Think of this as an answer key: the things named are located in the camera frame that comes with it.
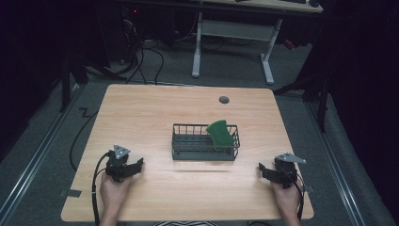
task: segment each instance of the gray carpet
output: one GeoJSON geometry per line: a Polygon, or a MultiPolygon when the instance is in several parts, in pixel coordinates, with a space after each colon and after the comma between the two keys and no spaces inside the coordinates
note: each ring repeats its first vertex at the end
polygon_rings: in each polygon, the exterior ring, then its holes
{"type": "MultiPolygon", "coordinates": [[[[259,55],[253,53],[260,53],[263,43],[257,42],[246,46],[246,48],[252,50],[250,54],[245,49],[238,50],[237,45],[234,44],[224,45],[217,50],[204,50],[202,52],[201,75],[197,79],[190,75],[194,47],[182,46],[190,43],[192,42],[180,42],[181,45],[176,45],[174,48],[159,44],[153,48],[153,50],[161,53],[165,60],[159,73],[159,83],[278,89],[295,80],[311,49],[309,45],[290,51],[284,46],[277,45],[270,58],[270,65],[276,82],[271,87],[265,84],[259,55]]],[[[147,47],[155,45],[155,42],[146,43],[147,47]]],[[[217,43],[205,43],[204,47],[212,49],[218,48],[218,45],[217,43]]],[[[160,56],[152,51],[144,51],[142,72],[147,81],[153,81],[160,65],[160,56]]],[[[120,67],[122,66],[115,64],[113,70],[118,70],[120,67]]],[[[69,152],[76,135],[88,120],[88,118],[83,117],[83,110],[80,108],[86,108],[88,110],[87,115],[93,114],[99,109],[107,86],[112,83],[117,82],[103,77],[91,76],[85,87],[74,92],[76,95],[75,102],[48,147],[48,154],[46,154],[37,173],[34,173],[33,180],[24,196],[16,201],[16,208],[11,211],[12,215],[7,220],[7,225],[93,225],[93,223],[67,223],[62,221],[60,214],[65,198],[60,197],[59,193],[62,189],[70,188],[74,177],[74,171],[69,161],[69,152]]],[[[142,78],[138,73],[131,84],[141,83],[142,78]]],[[[276,99],[295,154],[306,158],[308,161],[308,164],[300,166],[304,180],[308,186],[312,186],[314,189],[310,193],[314,217],[302,220],[302,225],[353,224],[344,205],[342,194],[332,176],[333,169],[328,164],[325,152],[326,145],[321,137],[327,139],[337,158],[340,169],[359,207],[364,224],[395,225],[347,140],[331,98],[329,98],[326,116],[327,132],[320,137],[310,112],[314,104],[303,103],[300,93],[300,91],[292,91],[277,96],[276,99]]],[[[12,188],[18,182],[53,121],[58,116],[60,95],[61,88],[58,85],[47,102],[32,117],[28,128],[11,153],[1,163],[0,170],[3,172],[0,174],[0,181],[2,182],[0,189],[1,203],[7,201],[12,188]]],[[[73,163],[76,166],[85,148],[93,123],[94,121],[91,121],[83,130],[72,150],[73,163]]],[[[276,226],[283,225],[281,220],[268,220],[267,222],[276,226]]],[[[241,221],[217,223],[231,226],[247,225],[241,221]]],[[[153,225],[154,222],[129,222],[126,224],[144,226],[153,225]]]]}

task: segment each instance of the metal rail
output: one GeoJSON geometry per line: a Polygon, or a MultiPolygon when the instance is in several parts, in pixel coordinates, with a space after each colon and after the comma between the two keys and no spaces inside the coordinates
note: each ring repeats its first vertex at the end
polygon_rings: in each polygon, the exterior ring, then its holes
{"type": "Polygon", "coordinates": [[[341,168],[335,157],[335,154],[332,151],[327,135],[321,131],[320,126],[317,123],[317,111],[315,109],[315,106],[312,105],[311,103],[305,103],[305,107],[307,108],[308,113],[313,118],[312,120],[313,126],[317,130],[319,138],[323,143],[328,167],[331,170],[332,177],[335,181],[335,184],[337,185],[341,198],[343,199],[343,205],[345,206],[346,211],[348,212],[352,224],[359,226],[366,225],[363,216],[361,215],[360,210],[358,209],[358,205],[356,204],[352,190],[350,189],[348,183],[346,182],[343,176],[343,172],[341,171],[341,168]]]}
{"type": "Polygon", "coordinates": [[[83,88],[76,89],[77,93],[73,95],[73,98],[67,109],[63,112],[58,113],[55,121],[51,125],[50,129],[47,131],[47,134],[45,135],[43,141],[36,150],[29,164],[25,168],[17,184],[9,193],[7,200],[3,203],[0,209],[0,225],[8,224],[18,204],[20,203],[21,199],[24,197],[26,190],[29,188],[30,184],[35,178],[36,173],[39,171],[41,164],[43,163],[44,159],[49,153],[50,145],[54,137],[56,136],[57,131],[59,130],[62,122],[65,120],[65,117],[68,115],[72,104],[77,99],[77,97],[82,93],[82,90],[83,88]]]}

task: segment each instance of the black tape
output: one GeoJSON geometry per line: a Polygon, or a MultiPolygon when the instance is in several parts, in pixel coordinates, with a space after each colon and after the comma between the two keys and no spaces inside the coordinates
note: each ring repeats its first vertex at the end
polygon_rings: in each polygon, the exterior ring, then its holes
{"type": "Polygon", "coordinates": [[[305,192],[308,192],[308,193],[312,193],[314,191],[313,186],[302,186],[301,190],[303,191],[304,189],[305,189],[305,192]]]}
{"type": "Polygon", "coordinates": [[[70,197],[79,198],[81,193],[82,191],[80,190],[62,189],[61,192],[59,192],[59,197],[67,198],[68,196],[70,196],[70,197]]]}

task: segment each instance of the wrist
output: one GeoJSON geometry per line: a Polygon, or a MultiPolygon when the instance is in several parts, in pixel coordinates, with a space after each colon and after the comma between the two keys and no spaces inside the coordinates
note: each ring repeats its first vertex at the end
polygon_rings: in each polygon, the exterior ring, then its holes
{"type": "Polygon", "coordinates": [[[114,226],[117,223],[119,215],[119,208],[106,207],[101,219],[101,226],[114,226]]]}
{"type": "Polygon", "coordinates": [[[300,226],[300,221],[297,215],[284,215],[282,214],[286,226],[300,226]]]}

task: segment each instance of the green object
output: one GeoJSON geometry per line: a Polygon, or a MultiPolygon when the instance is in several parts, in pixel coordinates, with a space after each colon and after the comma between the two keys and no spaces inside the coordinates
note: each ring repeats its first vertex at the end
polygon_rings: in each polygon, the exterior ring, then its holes
{"type": "Polygon", "coordinates": [[[217,151],[222,151],[233,146],[234,139],[227,129],[227,123],[225,120],[215,121],[208,125],[205,130],[214,141],[214,146],[217,151]]]}

